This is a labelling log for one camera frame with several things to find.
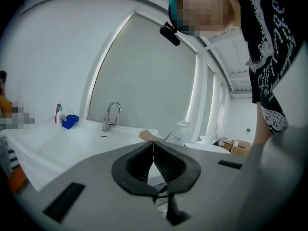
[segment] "ceiling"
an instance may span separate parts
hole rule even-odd
[[[207,45],[205,49],[213,53],[225,72],[231,95],[251,97],[251,83],[245,65],[249,52],[241,30],[232,27],[225,32],[206,32],[201,39]]]

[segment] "white sink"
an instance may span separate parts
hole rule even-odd
[[[115,150],[127,145],[144,142],[139,136],[143,128],[111,127],[102,131],[103,124],[81,119],[67,130],[49,119],[30,129],[5,130],[8,145],[17,158],[34,188],[39,191],[81,160]],[[149,131],[159,137],[156,129]],[[151,169],[149,179],[163,182],[159,171]]]

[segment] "chrome faucet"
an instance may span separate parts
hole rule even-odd
[[[110,114],[110,109],[112,107],[112,105],[116,104],[117,105],[117,115],[116,115],[116,120],[115,122],[109,122],[109,114]],[[108,109],[107,109],[107,114],[103,123],[103,131],[104,132],[108,132],[109,131],[109,126],[115,126],[116,125],[116,121],[117,121],[117,117],[118,115],[121,113],[121,105],[118,101],[116,102],[112,102],[109,104]]]

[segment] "bottle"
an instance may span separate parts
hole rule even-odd
[[[179,128],[175,132],[174,143],[184,145],[184,143],[190,142],[192,135],[192,131],[190,129],[191,123],[189,121],[179,121],[177,125]]]
[[[62,107],[59,107],[59,111],[56,114],[56,123],[59,125],[62,125],[62,119],[63,119],[63,112]]]

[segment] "black camera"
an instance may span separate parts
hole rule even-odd
[[[166,22],[164,25],[160,27],[159,32],[175,46],[180,45],[181,41],[179,37],[176,35],[177,30],[175,29],[175,27],[171,26],[168,22]]]

